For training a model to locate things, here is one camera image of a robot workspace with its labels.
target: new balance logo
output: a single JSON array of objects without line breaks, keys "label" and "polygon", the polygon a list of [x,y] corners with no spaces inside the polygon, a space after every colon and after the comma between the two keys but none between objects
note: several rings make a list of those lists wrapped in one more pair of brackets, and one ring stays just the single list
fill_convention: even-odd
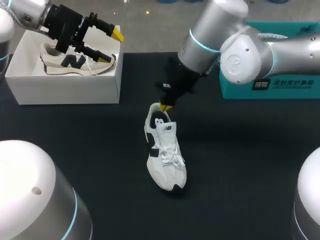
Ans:
[{"label": "new balance logo", "polygon": [[68,67],[69,65],[71,65],[72,68],[74,69],[81,69],[82,65],[86,62],[86,58],[82,55],[79,59],[79,61],[77,61],[77,57],[76,55],[67,55],[64,60],[61,63],[62,67]]}]

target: shoelace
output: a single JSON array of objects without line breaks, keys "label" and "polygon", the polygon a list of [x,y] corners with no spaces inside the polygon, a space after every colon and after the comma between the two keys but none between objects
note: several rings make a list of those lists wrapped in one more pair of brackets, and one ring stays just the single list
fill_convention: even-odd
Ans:
[{"label": "shoelace", "polygon": [[[91,47],[91,46],[88,45],[88,44],[85,44],[85,46],[86,46],[86,47],[89,47],[89,48],[91,48],[91,49],[93,49],[93,50],[96,50],[95,48]],[[89,57],[88,57],[87,55],[84,55],[84,54],[82,54],[82,53],[78,53],[78,52],[76,52],[76,51],[75,51],[75,53],[76,53],[77,55],[79,55],[79,56],[84,56],[85,59],[86,59],[85,63],[86,63],[86,65],[87,65],[90,73],[91,73],[92,75],[98,76],[98,74],[94,73],[94,72],[92,71],[91,67],[90,67]]]},{"label": "shoelace", "polygon": [[183,158],[179,155],[178,153],[178,148],[177,146],[169,145],[169,146],[161,146],[159,143],[155,143],[157,148],[159,148],[162,153],[161,153],[161,158],[162,158],[162,164],[167,165],[169,163],[172,163],[176,167],[181,165],[185,166],[185,161]]}]

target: shoe box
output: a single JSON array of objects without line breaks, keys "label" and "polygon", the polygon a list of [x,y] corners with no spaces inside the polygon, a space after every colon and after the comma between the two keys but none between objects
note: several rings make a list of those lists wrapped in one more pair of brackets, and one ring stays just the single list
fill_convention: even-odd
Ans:
[{"label": "shoe box", "polygon": [[26,30],[5,74],[17,102],[20,105],[118,104],[123,45],[96,27],[88,29],[84,42],[109,56],[115,54],[114,65],[101,75],[47,75],[40,58],[41,45],[56,45],[57,41]]}]

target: white sneaker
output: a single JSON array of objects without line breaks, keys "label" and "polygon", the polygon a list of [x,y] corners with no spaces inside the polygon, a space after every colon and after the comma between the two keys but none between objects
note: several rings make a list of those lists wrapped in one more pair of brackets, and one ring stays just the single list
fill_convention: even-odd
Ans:
[{"label": "white sneaker", "polygon": [[151,105],[145,120],[144,133],[149,144],[148,171],[158,186],[179,192],[187,181],[185,161],[176,137],[177,124],[162,112],[159,103]]},{"label": "white sneaker", "polygon": [[92,58],[75,52],[69,47],[64,54],[55,49],[56,46],[43,43],[41,46],[41,59],[44,70],[48,75],[80,74],[84,76],[98,75],[111,68],[116,61],[112,54],[111,62],[95,62]]}]

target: floor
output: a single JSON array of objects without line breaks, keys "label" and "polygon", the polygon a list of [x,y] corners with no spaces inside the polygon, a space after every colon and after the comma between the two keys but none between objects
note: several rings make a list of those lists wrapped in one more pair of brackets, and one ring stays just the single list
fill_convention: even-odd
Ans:
[{"label": "floor", "polygon": [[[156,0],[52,0],[88,16],[119,25],[128,53],[176,52],[206,1],[160,3]],[[251,21],[319,21],[319,0],[289,0],[284,4],[249,0]],[[24,30],[16,27],[10,46],[14,53]]]}]

